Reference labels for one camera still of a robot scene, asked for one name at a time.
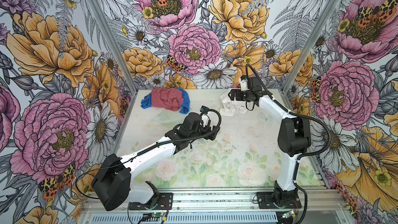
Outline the white cloth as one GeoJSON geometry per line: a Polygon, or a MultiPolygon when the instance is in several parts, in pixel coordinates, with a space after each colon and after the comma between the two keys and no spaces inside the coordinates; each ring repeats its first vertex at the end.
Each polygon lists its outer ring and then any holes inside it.
{"type": "Polygon", "coordinates": [[[227,92],[220,96],[220,101],[222,104],[219,110],[221,116],[233,117],[236,114],[245,114],[248,112],[244,101],[232,101],[227,92]]]}

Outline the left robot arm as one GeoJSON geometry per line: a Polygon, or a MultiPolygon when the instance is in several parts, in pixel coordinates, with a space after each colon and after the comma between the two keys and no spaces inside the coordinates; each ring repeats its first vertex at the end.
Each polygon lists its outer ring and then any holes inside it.
{"type": "Polygon", "coordinates": [[[158,189],[149,181],[135,182],[135,177],[154,164],[167,159],[199,139],[214,140],[220,130],[221,114],[202,106],[200,113],[189,113],[183,123],[174,126],[155,143],[129,155],[109,155],[98,169],[91,187],[106,211],[123,203],[153,209],[162,202],[158,189]]]}

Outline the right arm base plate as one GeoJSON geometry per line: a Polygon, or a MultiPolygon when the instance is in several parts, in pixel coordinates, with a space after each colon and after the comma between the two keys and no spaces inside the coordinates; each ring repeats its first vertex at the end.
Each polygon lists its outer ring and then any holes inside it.
{"type": "Polygon", "coordinates": [[[302,208],[297,190],[257,192],[255,200],[257,201],[259,209],[302,208]]]}

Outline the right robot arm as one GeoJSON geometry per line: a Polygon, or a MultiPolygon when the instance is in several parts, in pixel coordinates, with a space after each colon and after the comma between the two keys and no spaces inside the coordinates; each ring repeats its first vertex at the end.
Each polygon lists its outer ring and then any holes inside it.
{"type": "Polygon", "coordinates": [[[272,193],[257,194],[259,207],[274,204],[276,208],[301,208],[297,187],[297,173],[300,163],[298,158],[307,152],[311,145],[309,120],[294,116],[282,103],[275,99],[262,82],[256,77],[242,76],[239,79],[240,88],[232,89],[228,97],[233,102],[252,102],[254,106],[269,113],[279,126],[277,145],[284,153],[280,173],[272,193]]]}

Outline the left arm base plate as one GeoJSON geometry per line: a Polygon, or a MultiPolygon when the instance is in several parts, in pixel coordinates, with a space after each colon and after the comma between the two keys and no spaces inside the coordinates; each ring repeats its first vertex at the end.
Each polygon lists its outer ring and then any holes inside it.
{"type": "Polygon", "coordinates": [[[171,210],[173,205],[173,196],[171,192],[159,193],[154,195],[147,203],[131,202],[128,210],[171,210]]]}

